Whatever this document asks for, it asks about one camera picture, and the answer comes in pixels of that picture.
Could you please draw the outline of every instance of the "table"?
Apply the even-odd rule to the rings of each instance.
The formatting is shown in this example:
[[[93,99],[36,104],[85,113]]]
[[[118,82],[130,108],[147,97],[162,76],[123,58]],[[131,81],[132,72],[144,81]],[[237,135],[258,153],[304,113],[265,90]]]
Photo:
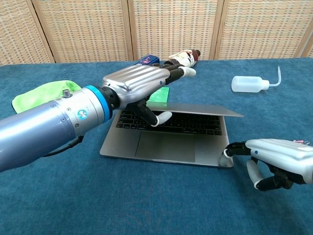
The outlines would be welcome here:
[[[12,99],[50,81],[81,87],[132,62],[0,67],[0,118]],[[235,75],[282,82],[256,94],[234,93]],[[219,104],[245,117],[226,117],[229,141],[253,138],[313,142],[313,59],[198,61],[195,77],[169,85],[169,102]],[[112,119],[57,156],[0,174],[0,234],[284,234],[313,230],[313,185],[261,192],[246,161],[232,169],[104,158],[99,150]],[[261,165],[265,176],[272,174]]]

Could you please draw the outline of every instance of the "laptop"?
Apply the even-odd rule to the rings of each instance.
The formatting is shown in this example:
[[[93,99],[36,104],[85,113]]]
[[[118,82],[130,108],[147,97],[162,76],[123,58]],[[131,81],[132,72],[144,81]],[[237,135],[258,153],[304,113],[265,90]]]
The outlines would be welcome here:
[[[222,167],[229,144],[224,117],[243,115],[219,105],[147,102],[156,114],[172,117],[152,127],[131,111],[117,110],[100,155],[123,159]],[[233,167],[233,162],[223,168]]]

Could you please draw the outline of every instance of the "laptop keyboard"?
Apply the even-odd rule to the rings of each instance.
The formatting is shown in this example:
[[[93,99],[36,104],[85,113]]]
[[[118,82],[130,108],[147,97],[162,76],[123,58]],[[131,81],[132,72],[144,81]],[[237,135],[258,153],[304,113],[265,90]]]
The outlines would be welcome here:
[[[222,135],[218,116],[173,113],[165,123],[152,127],[132,111],[123,110],[116,124],[117,128],[161,131],[184,134]]]

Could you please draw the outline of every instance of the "white plastic bottle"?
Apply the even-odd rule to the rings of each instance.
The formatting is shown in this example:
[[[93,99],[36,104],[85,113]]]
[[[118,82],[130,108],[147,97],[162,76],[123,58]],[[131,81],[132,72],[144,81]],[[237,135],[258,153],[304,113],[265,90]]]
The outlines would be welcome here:
[[[278,83],[270,84],[268,80],[253,76],[234,76],[231,82],[231,88],[234,92],[252,92],[257,93],[261,90],[267,90],[269,87],[276,87],[281,83],[281,73],[278,66]]]

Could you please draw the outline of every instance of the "bottle label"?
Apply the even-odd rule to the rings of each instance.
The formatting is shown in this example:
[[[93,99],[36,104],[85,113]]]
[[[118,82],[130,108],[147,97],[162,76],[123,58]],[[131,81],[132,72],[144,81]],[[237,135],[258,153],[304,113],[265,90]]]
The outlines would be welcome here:
[[[175,59],[186,67],[192,67],[196,63],[192,50],[183,50],[179,53],[169,56],[169,59]]]

